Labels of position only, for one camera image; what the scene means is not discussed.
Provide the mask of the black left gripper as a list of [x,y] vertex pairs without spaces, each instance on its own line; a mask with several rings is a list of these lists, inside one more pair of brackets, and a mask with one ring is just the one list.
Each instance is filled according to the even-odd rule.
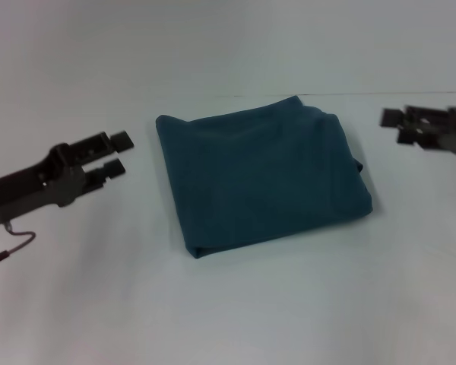
[[102,189],[108,179],[125,174],[119,159],[85,174],[77,162],[94,162],[134,147],[126,131],[108,136],[105,132],[74,144],[53,147],[39,163],[0,178],[0,224],[46,205],[65,207],[81,192]]

